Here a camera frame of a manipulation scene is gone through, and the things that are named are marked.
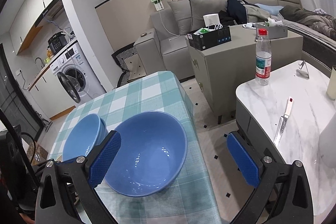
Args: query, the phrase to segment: white cylinder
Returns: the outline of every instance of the white cylinder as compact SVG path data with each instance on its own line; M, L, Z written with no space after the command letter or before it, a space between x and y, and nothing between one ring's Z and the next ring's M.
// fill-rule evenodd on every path
M213 25L213 24L217 25L220 23L218 14L205 15L203 16L203 19L204 19L204 23L206 27Z
M336 167L336 113L321 132L319 138L319 150L322 161L330 168Z

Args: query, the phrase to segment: black box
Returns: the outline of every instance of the black box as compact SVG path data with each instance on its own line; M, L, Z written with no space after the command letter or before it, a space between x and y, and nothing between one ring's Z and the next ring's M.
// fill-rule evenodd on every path
M194 34L196 31L188 33L188 40L190 46L200 51L231 41L229 26L203 34Z

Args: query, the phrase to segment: white marble table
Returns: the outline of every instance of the white marble table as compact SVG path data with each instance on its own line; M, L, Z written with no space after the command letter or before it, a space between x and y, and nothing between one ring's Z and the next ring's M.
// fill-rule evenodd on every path
M292 111L277 149L287 164L295 160L303 162L313 200L314 223L321 223L336 202L336 171L321 161L318 141L336 112L336 102L326 95L329 78L312 65L307 63L309 80L296 76L299 62L271 72L267 86L260 86L255 80L240 85L236 97L272 145L288 97L293 98Z

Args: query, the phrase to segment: kitchen knife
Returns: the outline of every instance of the kitchen knife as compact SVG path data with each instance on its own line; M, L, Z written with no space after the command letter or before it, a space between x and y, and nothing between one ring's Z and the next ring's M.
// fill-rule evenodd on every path
M285 130L285 126L287 123L287 120L289 118L289 115L291 114L291 110L292 110L292 105L293 105L293 98L289 97L288 101L287 101L287 106L286 106L286 110L285 110L285 114L283 116L280 117L279 120L279 124L278 124L278 128L277 128L277 132L275 133L275 138L274 138L274 145L276 147L278 147L281 136Z

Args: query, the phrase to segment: tiled floor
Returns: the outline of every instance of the tiled floor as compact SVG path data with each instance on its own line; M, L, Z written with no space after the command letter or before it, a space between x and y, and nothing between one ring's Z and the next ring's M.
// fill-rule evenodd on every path
M196 80L183 82L182 86L194 103L194 121L199 144L209 171L222 222L226 224L233 220L253 190L253 187L246 184L226 147L224 134L238 130L236 120L218 125L217 117L211 111ZM38 143L48 152L65 118L66 115L55 120L47 133L42 132ZM264 212L258 223L266 219L267 213Z
M53 121L52 125L50 126L48 132L42 131L39 139L38 144L40 144L45 150L47 150L48 153L50 153L50 150L54 144L54 141L56 140L57 134L59 130L61 129L61 126L66 119L67 115L64 115L57 120Z

